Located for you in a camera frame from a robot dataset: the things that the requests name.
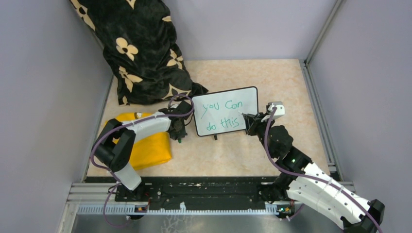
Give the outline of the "white whiteboard black frame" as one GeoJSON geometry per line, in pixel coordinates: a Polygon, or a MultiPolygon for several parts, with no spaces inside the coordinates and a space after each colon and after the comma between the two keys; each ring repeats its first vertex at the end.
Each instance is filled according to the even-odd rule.
{"type": "Polygon", "coordinates": [[[255,86],[194,96],[194,120],[198,136],[245,130],[238,113],[258,113],[258,89],[255,86]]]}

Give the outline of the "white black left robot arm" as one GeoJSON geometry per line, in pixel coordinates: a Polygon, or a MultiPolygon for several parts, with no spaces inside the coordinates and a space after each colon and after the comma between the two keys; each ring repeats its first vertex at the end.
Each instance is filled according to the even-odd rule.
{"type": "Polygon", "coordinates": [[[184,138],[187,135],[184,120],[193,112],[194,104],[183,101],[135,120],[111,119],[95,141],[90,161],[97,158],[127,188],[126,194],[139,201],[144,198],[146,188],[130,164],[134,144],[156,133],[168,133],[173,140],[184,138]]]}

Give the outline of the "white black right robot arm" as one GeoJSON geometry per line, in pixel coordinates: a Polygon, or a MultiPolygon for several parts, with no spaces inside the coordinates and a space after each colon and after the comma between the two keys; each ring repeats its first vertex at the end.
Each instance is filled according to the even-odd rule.
{"type": "Polygon", "coordinates": [[[283,125],[274,126],[273,114],[243,114],[247,135],[257,136],[272,165],[281,173],[271,185],[262,185],[266,202],[294,200],[333,221],[345,233],[381,233],[385,205],[348,190],[323,172],[293,146],[283,125]]]}

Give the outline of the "yellow folded cloth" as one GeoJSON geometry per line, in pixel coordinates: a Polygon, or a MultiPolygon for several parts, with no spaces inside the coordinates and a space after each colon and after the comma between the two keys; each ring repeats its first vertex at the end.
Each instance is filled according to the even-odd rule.
{"type": "MultiPolygon", "coordinates": [[[[151,114],[137,116],[136,114],[126,113],[119,115],[115,119],[123,122],[147,117],[149,115],[151,114]]],[[[130,164],[134,170],[139,170],[166,163],[171,158],[172,152],[168,133],[156,133],[134,144],[130,164]]]]}

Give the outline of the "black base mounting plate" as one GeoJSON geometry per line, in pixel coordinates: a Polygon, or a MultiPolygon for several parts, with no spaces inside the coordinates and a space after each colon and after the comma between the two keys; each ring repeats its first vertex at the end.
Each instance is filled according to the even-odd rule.
{"type": "Polygon", "coordinates": [[[148,202],[149,210],[189,211],[263,210],[266,204],[291,204],[286,187],[275,176],[246,177],[143,177],[130,191],[120,185],[116,202],[148,202]]]}

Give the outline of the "black floral blanket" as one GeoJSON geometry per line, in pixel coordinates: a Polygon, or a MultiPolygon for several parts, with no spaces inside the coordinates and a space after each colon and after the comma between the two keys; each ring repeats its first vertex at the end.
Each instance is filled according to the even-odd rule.
{"type": "Polygon", "coordinates": [[[178,94],[208,92],[186,69],[163,1],[73,0],[71,5],[103,45],[103,57],[118,81],[119,105],[150,105],[178,94]]]}

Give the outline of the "aluminium frame rail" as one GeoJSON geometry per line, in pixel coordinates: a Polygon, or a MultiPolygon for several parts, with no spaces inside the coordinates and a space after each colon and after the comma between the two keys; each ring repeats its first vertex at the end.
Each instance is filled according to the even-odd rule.
{"type": "MultiPolygon", "coordinates": [[[[98,178],[97,183],[74,183],[67,202],[78,206],[81,204],[136,204],[139,205],[138,210],[140,211],[149,210],[148,202],[116,202],[115,192],[118,187],[113,183],[102,183],[101,178],[98,178]]],[[[280,213],[281,207],[286,207],[289,204],[277,202],[274,205],[277,206],[277,211],[280,213]]]]}

